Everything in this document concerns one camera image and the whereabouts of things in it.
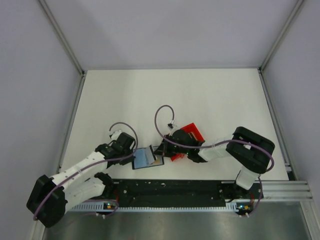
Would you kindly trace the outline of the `black leather card holder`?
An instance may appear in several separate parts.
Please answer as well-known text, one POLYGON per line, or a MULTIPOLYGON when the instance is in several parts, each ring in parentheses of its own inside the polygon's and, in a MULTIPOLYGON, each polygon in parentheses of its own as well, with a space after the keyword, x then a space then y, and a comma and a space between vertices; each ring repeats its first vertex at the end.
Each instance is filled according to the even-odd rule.
POLYGON ((134 153, 134 161, 131 163, 133 170, 163 166, 164 157, 155 155, 157 146, 149 145, 145 148, 138 148, 134 153))

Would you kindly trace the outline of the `red plastic card tray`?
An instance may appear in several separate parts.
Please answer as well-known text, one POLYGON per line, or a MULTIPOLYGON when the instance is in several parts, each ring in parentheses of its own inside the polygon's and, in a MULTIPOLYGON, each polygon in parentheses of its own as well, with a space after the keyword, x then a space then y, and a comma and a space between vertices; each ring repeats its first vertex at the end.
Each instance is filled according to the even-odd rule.
MULTIPOLYGON (((202 146, 202 144, 205 142, 202 135, 198 131, 196 125, 194 123, 190 123, 178 130, 175 130, 171 135, 171 141, 175 142, 179 145, 184 146, 193 146, 198 147, 202 146)), ((207 161, 204 160, 199 155, 199 149, 198 148, 186 148, 181 147, 178 145, 171 145, 170 151, 174 154, 170 157, 172 161, 175 161, 179 158, 187 157, 194 163, 206 163, 207 161)))

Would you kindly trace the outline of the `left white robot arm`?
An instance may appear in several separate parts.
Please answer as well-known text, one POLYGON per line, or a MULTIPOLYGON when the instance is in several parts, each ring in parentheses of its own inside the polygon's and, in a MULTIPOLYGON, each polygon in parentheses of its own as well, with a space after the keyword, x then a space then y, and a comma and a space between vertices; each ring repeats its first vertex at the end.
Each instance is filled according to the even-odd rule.
POLYGON ((26 203, 34 220, 51 228, 69 210, 87 200, 99 197, 115 201, 114 181, 104 170, 132 162, 136 144, 134 137, 120 132, 72 167, 52 176, 40 176, 26 203))

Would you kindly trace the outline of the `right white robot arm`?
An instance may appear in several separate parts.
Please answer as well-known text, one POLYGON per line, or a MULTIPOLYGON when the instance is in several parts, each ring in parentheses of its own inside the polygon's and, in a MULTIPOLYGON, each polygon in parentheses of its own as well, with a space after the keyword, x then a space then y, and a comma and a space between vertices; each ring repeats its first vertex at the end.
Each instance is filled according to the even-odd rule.
POLYGON ((233 157, 242 165, 233 185, 233 192, 239 198, 249 195, 255 180, 275 165, 272 157, 275 144, 242 126, 235 129, 230 139, 219 140, 209 145, 204 143, 205 140, 201 137, 198 138, 195 134, 180 128, 164 135, 154 154, 166 158, 186 155, 195 163, 233 157))

